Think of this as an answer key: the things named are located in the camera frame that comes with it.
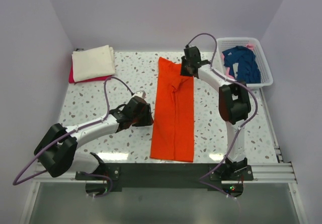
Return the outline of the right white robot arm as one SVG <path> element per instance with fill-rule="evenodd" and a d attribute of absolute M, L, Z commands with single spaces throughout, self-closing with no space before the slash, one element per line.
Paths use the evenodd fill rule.
<path fill-rule="evenodd" d="M 218 111 L 226 123 L 227 154 L 225 156 L 224 174 L 230 180 L 236 180 L 242 169 L 248 165 L 245 152 L 246 123 L 251 111 L 249 93 L 245 83 L 226 78 L 212 67 L 208 60 L 202 60 L 196 46 L 186 46 L 182 56 L 181 75 L 196 77 L 218 92 Z"/>

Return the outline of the orange t shirt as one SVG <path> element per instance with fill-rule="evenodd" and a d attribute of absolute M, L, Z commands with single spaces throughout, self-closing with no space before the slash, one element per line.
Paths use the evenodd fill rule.
<path fill-rule="evenodd" d="M 159 58 L 150 157 L 191 163 L 195 144 L 194 79 L 180 73 L 180 64 Z"/>

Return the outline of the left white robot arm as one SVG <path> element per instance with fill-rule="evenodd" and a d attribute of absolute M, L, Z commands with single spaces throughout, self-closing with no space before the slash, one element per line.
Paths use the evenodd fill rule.
<path fill-rule="evenodd" d="M 87 167 L 87 175 L 93 180 L 99 180 L 104 175 L 104 167 L 91 163 L 90 160 L 76 158 L 76 150 L 104 135 L 118 133 L 131 126 L 151 125 L 151 106 L 145 101 L 145 92 L 138 91 L 131 96 L 123 109 L 112 109 L 107 117 L 102 116 L 83 125 L 52 125 L 35 148 L 34 156 L 53 178 L 71 169 L 79 171 Z"/>

